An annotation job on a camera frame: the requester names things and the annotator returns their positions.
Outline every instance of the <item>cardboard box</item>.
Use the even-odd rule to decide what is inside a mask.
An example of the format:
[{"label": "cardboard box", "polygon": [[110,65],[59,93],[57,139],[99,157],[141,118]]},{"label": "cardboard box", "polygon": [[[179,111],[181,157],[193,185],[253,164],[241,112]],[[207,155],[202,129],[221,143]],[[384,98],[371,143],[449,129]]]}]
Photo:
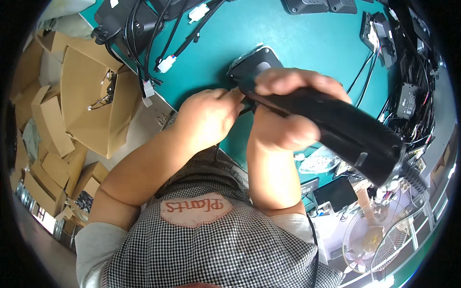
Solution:
[{"label": "cardboard box", "polygon": [[64,224],[64,228],[63,230],[69,234],[69,235],[72,235],[72,232],[74,231],[74,228],[75,228],[75,224],[72,223],[71,221],[66,221],[65,224]]},{"label": "cardboard box", "polygon": [[43,48],[37,41],[32,41],[22,53],[14,71],[10,99],[15,98],[18,93],[38,79],[42,54]]},{"label": "cardboard box", "polygon": [[14,165],[14,171],[10,175],[11,189],[16,191],[18,183],[23,178],[24,168],[30,163],[29,156],[24,145],[24,141],[21,137],[21,132],[17,129],[18,145],[16,148],[16,163]]},{"label": "cardboard box", "polygon": [[[94,41],[73,40],[64,54],[61,107],[66,131],[107,158],[126,143],[135,103],[141,97],[137,76],[121,66]],[[113,102],[89,111],[107,94],[108,70],[118,71]]]},{"label": "cardboard box", "polygon": [[31,108],[38,133],[48,151],[64,157],[75,150],[72,139],[65,133],[59,105],[59,86],[50,88],[48,85],[38,90]]},{"label": "cardboard box", "polygon": [[49,32],[44,36],[44,31],[41,30],[35,35],[35,40],[46,52],[62,63],[64,50],[69,42],[72,41],[72,37],[55,31]]},{"label": "cardboard box", "polygon": [[431,171],[431,187],[433,187],[433,189],[437,189],[440,182],[442,181],[443,173],[447,169],[446,165],[449,156],[450,145],[447,145],[435,168]]},{"label": "cardboard box", "polygon": [[66,206],[64,210],[55,217],[55,219],[60,221],[64,218],[66,221],[69,221],[73,225],[85,227],[88,222],[89,213],[80,209],[75,201],[71,199],[67,200],[67,204],[68,206]]},{"label": "cardboard box", "polygon": [[73,144],[75,150],[64,158],[43,152],[39,145],[39,159],[25,175],[24,185],[30,195],[53,217],[62,211],[66,193],[72,195],[85,162],[88,149],[77,141]]},{"label": "cardboard box", "polygon": [[82,191],[86,191],[91,197],[95,197],[96,190],[109,174],[109,170],[101,162],[86,166],[78,179],[71,199],[77,200]]},{"label": "cardboard box", "polygon": [[55,217],[61,212],[66,198],[66,195],[64,192],[62,192],[62,190],[60,193],[58,193],[58,197],[56,197],[51,191],[48,190],[47,187],[45,187],[44,184],[38,181],[37,177],[34,177],[29,171],[25,173],[24,185],[32,198],[37,201],[38,205],[45,209],[45,211],[52,217]]},{"label": "cardboard box", "polygon": [[12,98],[12,103],[15,105],[16,127],[22,132],[24,131],[27,121],[32,118],[32,108],[30,104],[40,88],[40,82],[37,78],[32,81],[24,91],[17,93]]}]

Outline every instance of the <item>white plastic bag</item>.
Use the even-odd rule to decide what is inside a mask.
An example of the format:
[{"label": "white plastic bag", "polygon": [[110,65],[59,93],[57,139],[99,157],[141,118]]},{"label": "white plastic bag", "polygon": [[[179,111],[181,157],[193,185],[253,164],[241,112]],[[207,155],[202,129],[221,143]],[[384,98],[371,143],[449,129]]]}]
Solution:
[{"label": "white plastic bag", "polygon": [[79,13],[96,3],[96,0],[52,0],[39,21]]},{"label": "white plastic bag", "polygon": [[80,14],[73,14],[57,18],[51,30],[64,33],[70,37],[80,37],[89,40],[91,39],[93,27],[88,25]]},{"label": "white plastic bag", "polygon": [[335,168],[339,162],[341,162],[339,156],[327,147],[322,146],[304,159],[298,171],[301,174],[326,173]]}]

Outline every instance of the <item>person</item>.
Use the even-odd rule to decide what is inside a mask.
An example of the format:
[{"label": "person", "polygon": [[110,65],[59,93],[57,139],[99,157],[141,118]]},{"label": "person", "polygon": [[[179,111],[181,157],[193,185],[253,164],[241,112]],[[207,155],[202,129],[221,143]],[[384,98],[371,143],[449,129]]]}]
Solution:
[{"label": "person", "polygon": [[[269,69],[255,82],[261,95],[311,86],[351,102],[313,71]],[[75,238],[80,287],[310,287],[317,251],[316,287],[341,283],[318,232],[313,244],[293,160],[319,129],[257,106],[247,174],[215,146],[243,98],[238,89],[190,96],[173,125],[112,169]]]}]

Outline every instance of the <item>plastic bag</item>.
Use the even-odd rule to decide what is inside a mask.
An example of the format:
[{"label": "plastic bag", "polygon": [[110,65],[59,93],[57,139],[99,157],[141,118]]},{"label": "plastic bag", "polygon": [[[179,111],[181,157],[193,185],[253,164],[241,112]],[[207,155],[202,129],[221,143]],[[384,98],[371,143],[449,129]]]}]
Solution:
[{"label": "plastic bag", "polygon": [[326,173],[335,168],[341,162],[341,158],[325,146],[320,147],[309,155],[299,166],[301,174]]},{"label": "plastic bag", "polygon": [[56,24],[51,30],[64,33],[70,37],[80,37],[89,40],[91,39],[93,27],[88,25],[80,14],[73,14],[57,18]]},{"label": "plastic bag", "polygon": [[39,21],[79,13],[96,3],[96,0],[52,0]]},{"label": "plastic bag", "polygon": [[30,162],[34,163],[38,159],[38,143],[40,142],[40,135],[38,134],[37,125],[33,118],[29,119],[24,128],[23,140],[26,146],[27,154]]}]

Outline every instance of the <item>apron patch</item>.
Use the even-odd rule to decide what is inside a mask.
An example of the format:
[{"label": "apron patch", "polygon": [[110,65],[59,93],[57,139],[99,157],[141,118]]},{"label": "apron patch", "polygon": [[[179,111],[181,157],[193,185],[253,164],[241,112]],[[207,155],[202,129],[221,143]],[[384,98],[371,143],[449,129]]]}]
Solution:
[{"label": "apron patch", "polygon": [[189,228],[213,223],[232,210],[232,204],[218,193],[207,193],[194,198],[163,200],[160,215],[166,221]]}]

